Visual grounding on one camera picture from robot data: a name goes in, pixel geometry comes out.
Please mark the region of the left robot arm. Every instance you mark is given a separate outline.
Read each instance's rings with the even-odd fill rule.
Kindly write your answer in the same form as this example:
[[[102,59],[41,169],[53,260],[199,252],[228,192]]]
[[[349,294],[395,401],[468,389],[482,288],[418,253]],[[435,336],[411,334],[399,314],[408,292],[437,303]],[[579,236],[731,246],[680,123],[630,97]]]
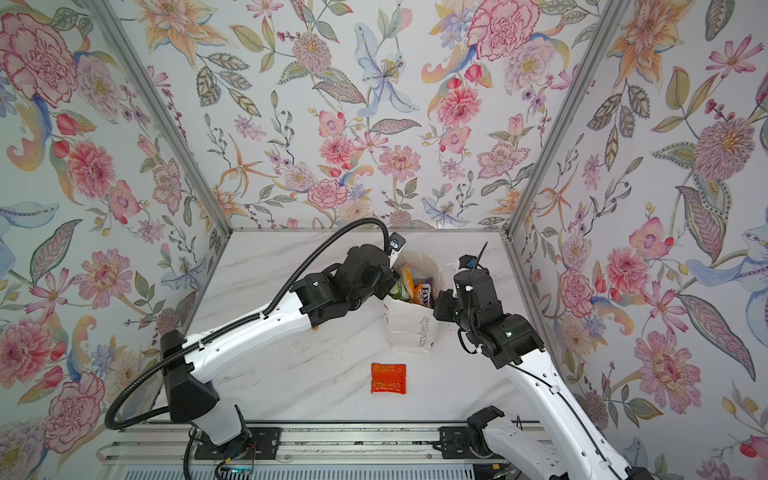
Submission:
[[[173,353],[191,349],[164,374],[170,421],[198,428],[216,446],[244,442],[245,420],[239,407],[216,391],[218,378],[281,338],[342,318],[372,297],[385,299],[399,279],[393,269],[398,255],[397,247],[389,253],[371,244],[353,247],[344,262],[290,283],[272,311],[255,310],[191,339],[166,338]]]

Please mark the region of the green snack pack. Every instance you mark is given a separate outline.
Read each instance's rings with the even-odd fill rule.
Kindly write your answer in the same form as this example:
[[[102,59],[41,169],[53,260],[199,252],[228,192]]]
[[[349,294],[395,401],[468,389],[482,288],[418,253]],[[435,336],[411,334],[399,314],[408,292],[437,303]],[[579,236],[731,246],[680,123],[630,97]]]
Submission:
[[[403,279],[399,279],[389,291],[389,296],[395,300],[411,302],[412,293]]]

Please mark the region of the orange small candy packet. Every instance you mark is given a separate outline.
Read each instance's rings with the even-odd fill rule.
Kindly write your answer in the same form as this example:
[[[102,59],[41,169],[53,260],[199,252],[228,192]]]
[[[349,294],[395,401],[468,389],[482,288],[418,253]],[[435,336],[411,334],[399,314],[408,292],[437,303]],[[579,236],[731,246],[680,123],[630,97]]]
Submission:
[[[410,267],[408,264],[402,267],[401,275],[402,275],[402,284],[403,284],[403,295],[409,301],[412,301],[415,297],[415,284],[414,284],[413,276],[411,274]]]

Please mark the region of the orange snack pack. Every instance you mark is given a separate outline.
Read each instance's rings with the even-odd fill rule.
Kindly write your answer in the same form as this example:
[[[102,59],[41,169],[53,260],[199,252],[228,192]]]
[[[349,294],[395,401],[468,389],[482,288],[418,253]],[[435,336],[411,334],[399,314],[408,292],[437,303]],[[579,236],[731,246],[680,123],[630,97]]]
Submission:
[[[419,283],[415,286],[413,303],[425,308],[433,307],[433,287],[430,283]]]

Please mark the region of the red small snack packet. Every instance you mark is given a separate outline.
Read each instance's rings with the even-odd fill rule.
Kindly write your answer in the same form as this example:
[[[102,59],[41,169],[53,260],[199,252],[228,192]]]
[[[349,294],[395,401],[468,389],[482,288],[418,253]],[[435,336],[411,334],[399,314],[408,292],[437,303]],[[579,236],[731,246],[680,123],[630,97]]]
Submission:
[[[371,364],[372,393],[407,393],[407,366],[405,364]]]

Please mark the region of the white paper gift bag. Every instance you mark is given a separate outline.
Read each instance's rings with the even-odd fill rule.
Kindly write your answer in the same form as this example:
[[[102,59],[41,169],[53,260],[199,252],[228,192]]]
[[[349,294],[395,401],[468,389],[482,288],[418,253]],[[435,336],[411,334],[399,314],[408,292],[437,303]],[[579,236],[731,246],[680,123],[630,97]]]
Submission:
[[[395,263],[394,270],[402,279],[401,269],[409,265],[414,279],[433,278],[433,307],[425,308],[411,302],[384,299],[384,318],[391,346],[396,350],[429,353],[432,350],[441,323],[433,317],[434,303],[439,292],[448,289],[445,274],[447,265],[439,265],[429,256],[420,252],[403,251]]]

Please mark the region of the purple Fox's candy bag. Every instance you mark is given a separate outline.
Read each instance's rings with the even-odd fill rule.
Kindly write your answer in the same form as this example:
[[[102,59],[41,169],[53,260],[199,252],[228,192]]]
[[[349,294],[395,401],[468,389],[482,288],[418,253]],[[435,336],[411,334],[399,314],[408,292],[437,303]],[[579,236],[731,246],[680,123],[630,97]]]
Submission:
[[[414,301],[425,308],[433,307],[433,278],[414,279]]]

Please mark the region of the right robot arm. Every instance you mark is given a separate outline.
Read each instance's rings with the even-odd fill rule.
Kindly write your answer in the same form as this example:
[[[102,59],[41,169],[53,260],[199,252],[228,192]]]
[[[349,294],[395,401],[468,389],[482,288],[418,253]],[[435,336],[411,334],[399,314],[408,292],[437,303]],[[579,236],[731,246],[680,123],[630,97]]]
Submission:
[[[538,415],[553,446],[524,432],[500,408],[488,406],[467,419],[470,451],[501,456],[530,479],[651,479],[647,468],[630,465],[596,428],[528,321],[504,313],[500,301],[488,306],[475,301],[478,292],[470,286],[440,292],[434,317],[457,324],[476,351],[506,375]]]

